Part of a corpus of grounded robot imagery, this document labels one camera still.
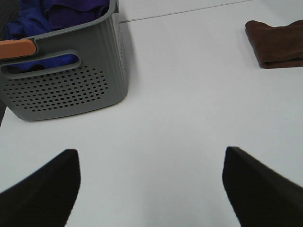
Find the folded clothes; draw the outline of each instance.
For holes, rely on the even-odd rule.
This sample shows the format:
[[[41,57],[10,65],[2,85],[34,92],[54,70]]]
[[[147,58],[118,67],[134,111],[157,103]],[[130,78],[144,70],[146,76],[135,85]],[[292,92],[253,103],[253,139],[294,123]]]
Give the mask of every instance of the folded clothes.
[[[20,17],[17,20],[6,24],[6,38],[16,40],[51,32],[51,25],[45,14],[48,13],[52,2],[53,0],[21,0],[19,12]],[[78,57],[75,55],[67,54],[64,56],[49,59],[10,65],[10,69],[11,71],[17,71],[14,70],[14,68],[21,70],[17,72],[23,72],[37,68],[49,69],[62,65],[72,64],[78,60]]]
[[[261,67],[303,66],[303,20],[279,27],[252,20],[245,26]]]
[[[20,0],[20,17],[6,24],[6,39],[22,39],[95,20],[104,15],[109,0]],[[44,69],[75,63],[72,54],[14,64],[19,70]]]
[[[53,30],[93,21],[104,15],[109,0],[54,0],[49,10]]]

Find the perforated pattern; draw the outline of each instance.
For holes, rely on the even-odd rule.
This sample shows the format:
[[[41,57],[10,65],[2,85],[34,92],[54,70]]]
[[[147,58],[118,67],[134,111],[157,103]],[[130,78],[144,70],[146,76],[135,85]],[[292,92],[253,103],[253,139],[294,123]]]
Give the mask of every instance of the perforated pattern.
[[[3,91],[16,107],[36,112],[94,102],[108,88],[104,72],[86,65],[38,77],[10,79]]]
[[[5,39],[5,25],[18,17],[18,0],[0,0],[0,40]]]
[[[119,55],[120,55],[123,71],[125,71],[126,64],[125,64],[123,39],[122,39],[122,35],[121,35],[121,29],[120,29],[120,25],[119,25],[118,15],[116,14],[115,16],[116,16],[115,30],[116,30],[116,36],[117,36],[117,41],[118,41]]]

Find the orange handle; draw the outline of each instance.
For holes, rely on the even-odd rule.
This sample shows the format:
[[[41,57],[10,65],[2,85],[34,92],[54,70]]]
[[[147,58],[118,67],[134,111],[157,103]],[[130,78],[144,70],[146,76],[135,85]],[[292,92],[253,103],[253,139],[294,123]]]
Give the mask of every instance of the orange handle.
[[[0,41],[0,59],[32,55],[37,48],[30,39]]]

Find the black object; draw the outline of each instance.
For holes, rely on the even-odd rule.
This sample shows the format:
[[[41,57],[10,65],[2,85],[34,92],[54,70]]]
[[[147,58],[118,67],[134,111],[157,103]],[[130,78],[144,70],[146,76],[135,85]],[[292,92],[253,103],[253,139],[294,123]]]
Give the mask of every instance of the black object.
[[[0,194],[0,227],[63,227],[80,187],[77,150],[65,150]]]
[[[242,227],[303,226],[303,188],[240,148],[226,150],[223,184]]]

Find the brown towel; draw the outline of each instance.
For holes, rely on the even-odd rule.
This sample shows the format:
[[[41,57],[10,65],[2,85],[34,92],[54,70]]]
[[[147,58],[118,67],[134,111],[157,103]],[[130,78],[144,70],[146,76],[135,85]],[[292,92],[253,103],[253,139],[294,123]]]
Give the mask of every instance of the brown towel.
[[[245,27],[261,67],[303,66],[303,20],[280,27],[252,20]]]

